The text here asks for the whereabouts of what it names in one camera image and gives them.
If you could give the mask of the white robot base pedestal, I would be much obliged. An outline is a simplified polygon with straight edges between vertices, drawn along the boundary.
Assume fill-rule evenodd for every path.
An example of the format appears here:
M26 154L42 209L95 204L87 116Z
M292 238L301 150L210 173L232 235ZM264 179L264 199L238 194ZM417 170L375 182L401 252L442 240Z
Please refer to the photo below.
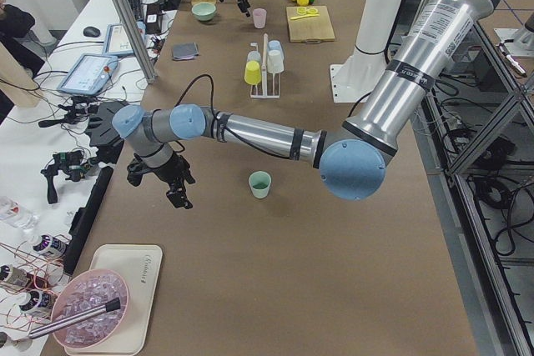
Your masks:
M372 91L385 71L385 51L402 0L365 0L354 52L330 66L335 103L355 103Z

